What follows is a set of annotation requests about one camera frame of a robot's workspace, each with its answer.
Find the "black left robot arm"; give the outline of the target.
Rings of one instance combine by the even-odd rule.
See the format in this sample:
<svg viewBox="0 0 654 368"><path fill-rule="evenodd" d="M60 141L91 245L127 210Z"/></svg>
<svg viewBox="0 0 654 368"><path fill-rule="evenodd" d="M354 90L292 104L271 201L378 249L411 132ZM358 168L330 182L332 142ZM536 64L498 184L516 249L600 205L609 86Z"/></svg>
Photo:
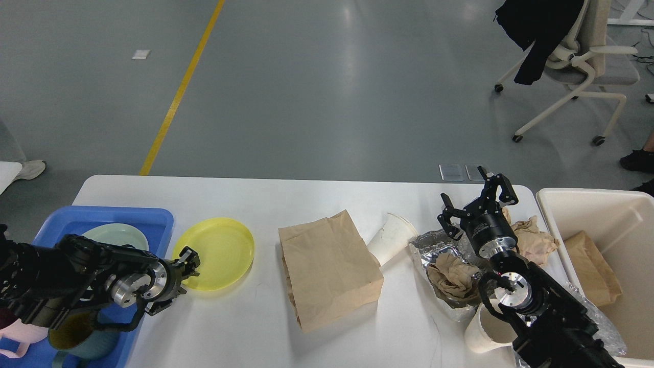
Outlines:
<svg viewBox="0 0 654 368"><path fill-rule="evenodd" d="M154 316L186 294L182 282L198 277L201 264L190 247L166 260L133 245L75 234L53 247L2 235L1 251L2 308L25 324L52 329L88 312L96 329L133 331L145 314Z"/></svg>

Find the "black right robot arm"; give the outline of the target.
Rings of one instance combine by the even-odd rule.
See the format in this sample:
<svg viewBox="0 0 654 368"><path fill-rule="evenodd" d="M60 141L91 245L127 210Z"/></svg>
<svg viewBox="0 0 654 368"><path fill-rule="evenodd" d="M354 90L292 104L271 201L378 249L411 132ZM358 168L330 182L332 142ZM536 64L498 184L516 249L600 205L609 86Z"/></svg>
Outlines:
<svg viewBox="0 0 654 368"><path fill-rule="evenodd" d="M491 269L479 281L479 296L493 317L516 333L514 352L530 367L619 367L595 338L598 325L582 305L536 263L517 251L518 238L502 208L519 199L503 174L477 170L484 179L480 196L462 209L441 194L437 219L454 240L466 235L474 253Z"/></svg>

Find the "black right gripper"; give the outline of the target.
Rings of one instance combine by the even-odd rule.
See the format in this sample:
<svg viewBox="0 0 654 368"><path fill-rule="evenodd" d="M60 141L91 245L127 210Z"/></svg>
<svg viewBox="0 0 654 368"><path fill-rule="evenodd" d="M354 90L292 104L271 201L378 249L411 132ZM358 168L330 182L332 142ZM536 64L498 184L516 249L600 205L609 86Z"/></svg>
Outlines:
<svg viewBox="0 0 654 368"><path fill-rule="evenodd" d="M484 178L478 208L455 208L450 197L441 193L443 210L437 216L449 238L458 241L463 231L478 257L490 259L517 247L517 236L504 215L503 207L519 202L509 179L503 174L488 172L483 166L477 170ZM452 218L461 219L460 228L452 224Z"/></svg>

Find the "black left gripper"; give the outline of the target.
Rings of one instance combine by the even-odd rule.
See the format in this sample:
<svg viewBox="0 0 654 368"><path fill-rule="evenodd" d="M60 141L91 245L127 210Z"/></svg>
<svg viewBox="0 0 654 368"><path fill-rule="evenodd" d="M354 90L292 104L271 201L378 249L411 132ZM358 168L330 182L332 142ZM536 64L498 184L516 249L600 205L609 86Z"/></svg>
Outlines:
<svg viewBox="0 0 654 368"><path fill-rule="evenodd" d="M110 300L126 308L142 298L147 314L154 316L187 293L182 281L198 277L200 265L199 254L187 245L175 260L124 262L111 271Z"/></svg>

